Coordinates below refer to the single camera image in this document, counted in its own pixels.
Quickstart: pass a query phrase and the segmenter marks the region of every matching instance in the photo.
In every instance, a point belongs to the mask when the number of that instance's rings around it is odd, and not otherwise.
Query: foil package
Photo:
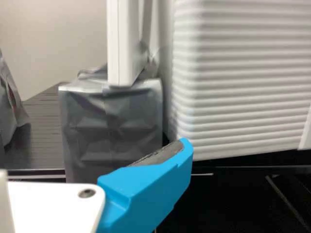
[[[17,87],[0,49],[0,131],[1,142],[8,144],[15,129],[29,122]]]
[[[111,88],[105,68],[83,70],[59,87],[59,101],[67,182],[96,183],[162,147],[160,79]]]

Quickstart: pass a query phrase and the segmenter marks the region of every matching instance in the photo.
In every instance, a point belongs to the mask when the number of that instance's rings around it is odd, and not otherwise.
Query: silver bag
[[[3,145],[10,142],[16,127],[28,122],[28,115],[0,49],[0,132]]]
[[[105,68],[81,71],[59,87],[67,182],[96,183],[162,147],[160,79],[120,89],[106,78]]]

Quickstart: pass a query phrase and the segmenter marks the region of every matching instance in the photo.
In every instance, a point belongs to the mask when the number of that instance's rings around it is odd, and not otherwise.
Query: gray plastic wrap
[[[16,127],[29,122],[13,77],[0,49],[0,131],[4,145],[8,144]]]
[[[105,69],[59,87],[67,182],[96,183],[162,147],[160,79],[109,88]]]

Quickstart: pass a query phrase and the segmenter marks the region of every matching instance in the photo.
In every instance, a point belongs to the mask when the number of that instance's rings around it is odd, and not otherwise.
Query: white ribbed container
[[[297,149],[311,1],[176,0],[173,18],[169,137],[188,138],[194,160]]]

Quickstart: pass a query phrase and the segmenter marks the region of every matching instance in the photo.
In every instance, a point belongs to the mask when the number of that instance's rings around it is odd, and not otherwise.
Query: white wall
[[[106,62],[105,0],[1,0],[0,48],[23,100]]]

